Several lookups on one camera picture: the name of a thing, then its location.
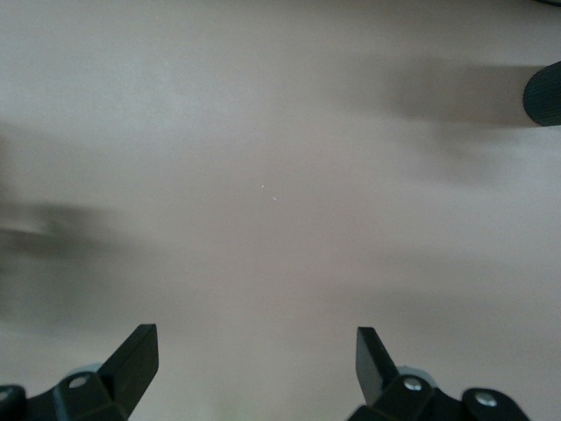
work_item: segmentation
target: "dark green cylinder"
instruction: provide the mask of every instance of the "dark green cylinder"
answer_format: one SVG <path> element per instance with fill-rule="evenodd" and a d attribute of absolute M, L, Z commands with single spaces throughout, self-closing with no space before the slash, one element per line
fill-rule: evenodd
<path fill-rule="evenodd" d="M 561 125 L 561 61 L 531 77 L 522 102 L 528 116 L 539 125 Z"/>

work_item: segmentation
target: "black metal bracket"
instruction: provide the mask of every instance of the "black metal bracket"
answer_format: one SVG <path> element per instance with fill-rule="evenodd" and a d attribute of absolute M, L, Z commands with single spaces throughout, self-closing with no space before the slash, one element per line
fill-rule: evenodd
<path fill-rule="evenodd" d="M 468 389 L 457 401 L 417 375 L 401 375 L 373 328 L 357 332 L 357 377 L 366 405 L 348 421 L 529 421 L 497 390 Z"/>
<path fill-rule="evenodd" d="M 156 325 L 140 325 L 95 373 L 70 375 L 32 398 L 21 386 L 0 386 L 0 420 L 126 421 L 158 365 Z"/>

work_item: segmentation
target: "beige surface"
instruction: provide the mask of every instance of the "beige surface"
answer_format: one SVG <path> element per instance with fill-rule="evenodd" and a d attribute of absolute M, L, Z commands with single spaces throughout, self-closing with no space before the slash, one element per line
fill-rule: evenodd
<path fill-rule="evenodd" d="M 4 253 L 0 382 L 154 322 L 133 420 L 340 421 L 373 325 L 558 419 L 561 131 L 520 95 L 560 39 L 530 0 L 2 2 L 3 200 L 96 217 Z"/>

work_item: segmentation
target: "smooth white table surface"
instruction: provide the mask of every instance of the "smooth white table surface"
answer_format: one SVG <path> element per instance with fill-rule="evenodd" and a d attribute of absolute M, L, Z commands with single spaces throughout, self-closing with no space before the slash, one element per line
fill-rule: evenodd
<path fill-rule="evenodd" d="M 132 420 L 343 421 L 371 325 L 559 419 L 561 129 L 521 97 L 560 45 L 530 0 L 2 2 L 2 201 L 96 245 L 4 252 L 0 383 L 156 323 Z"/>

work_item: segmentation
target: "silver screw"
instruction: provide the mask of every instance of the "silver screw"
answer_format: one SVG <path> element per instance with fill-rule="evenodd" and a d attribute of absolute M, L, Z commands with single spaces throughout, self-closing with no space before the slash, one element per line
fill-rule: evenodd
<path fill-rule="evenodd" d="M 484 406 L 490 406 L 491 408 L 497 406 L 497 400 L 493 395 L 487 392 L 477 392 L 475 394 L 475 399 Z"/>
<path fill-rule="evenodd" d="M 4 392 L 0 392 L 0 402 L 4 399 L 8 399 L 8 396 L 11 394 L 11 389 L 7 389 Z"/>
<path fill-rule="evenodd" d="M 415 377 L 406 377 L 406 379 L 403 381 L 403 384 L 407 389 L 414 392 L 418 392 L 423 388 L 421 382 L 419 382 Z"/>
<path fill-rule="evenodd" d="M 80 377 L 76 377 L 75 379 L 72 379 L 68 384 L 68 386 L 71 389 L 76 389 L 86 384 L 87 381 L 88 381 L 88 377 L 86 375 L 81 375 Z"/>

